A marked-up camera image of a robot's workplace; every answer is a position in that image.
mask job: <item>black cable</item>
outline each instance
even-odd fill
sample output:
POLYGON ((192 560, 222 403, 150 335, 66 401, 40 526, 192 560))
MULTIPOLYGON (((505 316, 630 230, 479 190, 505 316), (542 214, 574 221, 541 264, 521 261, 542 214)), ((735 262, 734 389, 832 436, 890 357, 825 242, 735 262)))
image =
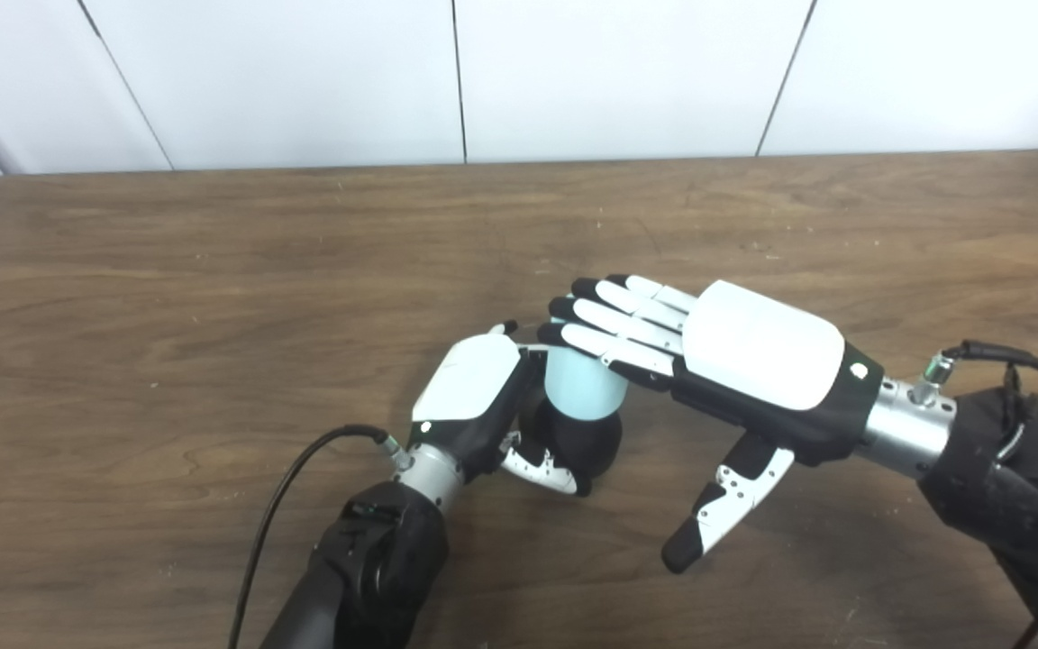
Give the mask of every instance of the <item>black cable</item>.
POLYGON ((1009 348, 1004 345, 983 344, 980 341, 964 341, 957 348, 949 348, 940 352, 949 358, 963 358, 964 360, 995 360, 999 362, 1010 362, 1013 366, 1031 367, 1038 371, 1038 356, 1016 348, 1009 348))
POLYGON ((1033 620, 1031 621, 1031 624, 1028 625, 1028 628, 1025 629, 1022 636, 1020 636, 1020 640, 1016 640, 1016 644, 1012 645, 1012 649, 1028 649, 1028 646, 1031 645, 1031 641, 1035 640, 1035 637, 1037 636, 1038 623, 1033 620))
POLYGON ((304 467, 306 461, 320 451, 321 448, 331 443, 338 438, 347 436, 364 436, 371 438, 375 443, 383 443, 387 438, 387 432, 376 427, 367 427, 363 424, 349 424, 346 427, 338 427, 329 433, 324 433, 321 438, 313 440, 296 460, 291 463, 288 472, 283 474, 283 479, 279 481, 279 486, 275 489, 275 494, 271 496, 271 502, 267 504, 267 509, 263 511, 263 520, 258 523, 258 531, 255 533, 255 541, 250 546, 250 555, 247 556, 247 571, 243 574, 243 586, 239 587, 239 601, 236 603, 235 619, 230 620, 230 638, 227 641, 227 649, 236 649, 239 646, 239 633, 243 631, 243 617, 247 612, 247 598, 250 596, 250 585, 255 580, 255 567, 258 567, 258 558, 263 555, 263 542, 267 541, 267 531, 271 528, 271 518, 275 517, 275 512, 279 509, 279 502, 283 499, 291 482, 296 480, 300 469, 304 467))

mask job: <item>white robotic finger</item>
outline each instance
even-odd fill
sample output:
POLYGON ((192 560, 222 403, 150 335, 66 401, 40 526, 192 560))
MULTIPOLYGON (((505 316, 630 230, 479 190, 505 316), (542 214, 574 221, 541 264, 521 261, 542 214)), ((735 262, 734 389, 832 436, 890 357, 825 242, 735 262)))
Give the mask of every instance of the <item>white robotic finger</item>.
POLYGON ((654 282, 646 276, 639 275, 610 275, 608 279, 614 283, 622 283, 628 291, 637 296, 650 298, 658 303, 666 304, 676 310, 691 313, 695 306, 695 296, 689 296, 683 291, 677 291, 663 283, 654 282))
POLYGON ((606 279, 576 279, 571 286, 571 292, 574 297, 598 301, 673 331, 683 331, 684 321, 687 321, 686 313, 630 292, 621 285, 606 279))
POLYGON ((581 324, 544 326, 544 328, 549 327, 559 327, 559 335, 566 345, 595 358, 600 358, 603 366, 621 362, 621 364, 637 367, 647 373, 659 374, 663 377, 674 375, 672 366, 675 357, 672 354, 654 350, 650 346, 639 345, 637 342, 612 336, 610 333, 597 331, 581 324))
POLYGON ((507 456, 503 456, 502 459, 502 467, 509 474, 518 476, 529 483, 543 486, 543 488, 571 495, 579 492, 579 485, 576 483, 574 474, 568 468, 556 467, 555 459, 551 457, 551 452, 549 451, 544 452, 543 463, 536 465, 531 464, 530 461, 524 460, 523 456, 516 453, 514 448, 509 448, 507 456))
POLYGON ((556 298, 551 300, 550 310, 555 318, 583 322, 617 337, 635 341, 680 356, 683 354, 683 337, 679 333, 591 300, 556 298))
POLYGON ((776 448, 762 436, 744 433, 695 501, 691 517, 663 546, 663 564, 682 572, 708 553, 716 543, 758 507, 783 480, 795 453, 776 448))

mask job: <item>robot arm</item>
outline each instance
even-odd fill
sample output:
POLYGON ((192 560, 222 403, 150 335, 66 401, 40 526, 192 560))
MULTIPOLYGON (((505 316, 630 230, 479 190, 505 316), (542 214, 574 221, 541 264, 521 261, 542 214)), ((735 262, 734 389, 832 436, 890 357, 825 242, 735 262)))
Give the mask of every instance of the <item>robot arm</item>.
POLYGON ((520 440, 511 430, 545 359, 545 350, 516 345, 507 335, 512 328, 498 325, 450 348, 415 402, 407 451, 382 431, 367 435, 390 454, 394 474, 347 502, 315 545, 263 649, 406 646, 445 563, 444 520, 459 490, 501 465, 528 480, 540 476, 532 482, 556 490, 576 490, 569 469, 552 474, 539 435, 520 440), (545 461, 524 460, 519 444, 545 461))
POLYGON ((550 312, 559 322, 540 329, 544 344, 744 428, 664 545, 668 570, 711 550, 792 461, 814 467, 857 454, 913 478, 940 520, 987 543, 1038 620, 1035 399, 1017 381, 939 395, 960 358, 1037 370, 1038 358, 964 344, 911 385, 885 377, 828 322, 727 282, 696 298, 641 276, 579 279, 550 312))

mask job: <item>wood grain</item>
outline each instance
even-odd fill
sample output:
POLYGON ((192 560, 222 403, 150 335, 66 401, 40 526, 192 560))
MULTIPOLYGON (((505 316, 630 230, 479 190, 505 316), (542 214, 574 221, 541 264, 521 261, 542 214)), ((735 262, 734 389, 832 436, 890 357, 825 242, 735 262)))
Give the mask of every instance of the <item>wood grain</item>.
MULTIPOLYGON (((901 378, 964 336, 1038 351, 1038 153, 0 180, 0 648, 221 645, 308 440, 403 433, 453 342, 507 318, 530 336, 574 276, 620 271, 734 279, 901 378)), ((1027 623, 983 547, 861 460, 792 469, 667 574, 659 546, 738 433, 658 395, 624 410, 589 498, 465 489, 413 646, 994 649, 1027 623)), ((387 474, 362 440, 325 455, 276 519, 243 646, 387 474)))

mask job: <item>metal connector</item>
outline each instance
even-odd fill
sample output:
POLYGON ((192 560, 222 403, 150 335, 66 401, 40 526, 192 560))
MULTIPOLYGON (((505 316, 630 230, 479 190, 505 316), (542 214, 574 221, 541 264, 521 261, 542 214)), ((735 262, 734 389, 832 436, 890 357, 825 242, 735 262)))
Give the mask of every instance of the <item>metal connector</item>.
POLYGON ((952 370, 955 370, 955 358, 936 353, 931 362, 928 362, 916 386, 907 391, 907 399, 916 406, 934 406, 935 400, 939 397, 939 388, 952 377, 952 370))
POLYGON ((390 457, 395 471, 406 471, 415 462, 411 455, 408 455, 407 451, 403 451, 403 448, 400 447, 400 443, 391 435, 387 435, 383 443, 379 444, 379 448, 382 448, 383 452, 387 453, 387 456, 390 457))

